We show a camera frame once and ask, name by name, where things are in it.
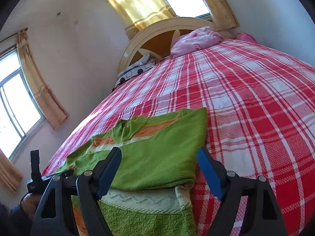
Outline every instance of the headboard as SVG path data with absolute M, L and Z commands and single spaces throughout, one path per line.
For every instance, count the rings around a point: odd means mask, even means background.
M 200 18 L 187 17 L 168 18 L 153 23 L 130 41 L 119 62 L 118 73 L 138 61 L 147 52 L 155 56 L 156 62 L 159 62 L 170 55 L 174 39 L 201 27 L 214 29 L 214 24 Z M 234 39 L 227 31 L 218 32 L 224 38 Z

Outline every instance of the person's hand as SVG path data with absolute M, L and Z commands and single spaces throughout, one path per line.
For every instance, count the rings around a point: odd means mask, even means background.
M 42 195 L 33 195 L 33 194 L 27 194 L 22 202 L 22 208 L 24 212 L 28 215 L 29 219 L 33 221 L 38 204 L 42 198 Z

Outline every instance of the orange curtain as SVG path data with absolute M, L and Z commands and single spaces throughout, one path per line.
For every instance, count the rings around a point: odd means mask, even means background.
M 176 17 L 165 0 L 107 0 L 126 25 L 126 34 L 132 39 L 140 30 L 166 18 Z
M 233 10 L 226 0 L 204 0 L 204 2 L 209 8 L 217 31 L 240 27 Z
M 69 114 L 62 107 L 50 87 L 40 74 L 27 41 L 27 32 L 18 32 L 18 54 L 27 84 L 33 96 L 53 129 L 58 128 Z
M 0 149 L 0 183 L 13 194 L 16 192 L 21 180 L 22 174 Z

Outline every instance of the curtain rod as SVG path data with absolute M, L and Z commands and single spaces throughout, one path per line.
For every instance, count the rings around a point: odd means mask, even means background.
M 10 35 L 10 36 L 8 36 L 7 38 L 4 38 L 2 41 L 0 41 L 0 43 L 2 43 L 3 41 L 9 39 L 10 37 L 16 35 L 17 33 L 18 33 L 18 32 L 16 32 L 15 34 L 12 34 L 12 35 Z

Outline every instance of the red plaid bedspread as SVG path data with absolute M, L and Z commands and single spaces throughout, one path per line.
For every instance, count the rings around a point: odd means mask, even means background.
M 297 235 L 315 212 L 314 102 L 313 67 L 264 46 L 226 40 L 164 60 L 120 86 L 74 130 L 44 174 L 119 119 L 207 107 L 209 152 L 240 176 L 266 176 L 288 234 Z M 197 234 L 205 235 L 220 202 L 196 173 L 194 217 Z M 232 235 L 238 235 L 245 206 L 243 198 Z

